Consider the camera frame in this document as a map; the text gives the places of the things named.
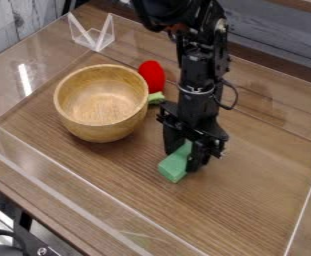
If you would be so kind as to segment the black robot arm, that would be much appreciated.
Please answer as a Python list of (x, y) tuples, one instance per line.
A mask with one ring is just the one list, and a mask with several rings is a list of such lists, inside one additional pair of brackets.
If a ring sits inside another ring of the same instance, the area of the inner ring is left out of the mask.
[(217, 0), (130, 0), (138, 20), (176, 44), (177, 100), (160, 104), (164, 151), (183, 150), (183, 170), (195, 172), (221, 156), (228, 134), (217, 124), (223, 88), (229, 84), (228, 24)]

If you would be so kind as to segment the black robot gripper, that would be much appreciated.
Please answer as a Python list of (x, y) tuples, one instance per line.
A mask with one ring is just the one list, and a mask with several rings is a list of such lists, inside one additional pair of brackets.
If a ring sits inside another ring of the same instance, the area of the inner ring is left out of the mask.
[(209, 158), (219, 158), (228, 141), (228, 134), (217, 124), (223, 87), (212, 85), (207, 90), (192, 91), (179, 88), (177, 101), (160, 104), (157, 121), (163, 124), (164, 151), (169, 155), (192, 142), (187, 156), (187, 172), (196, 172)]

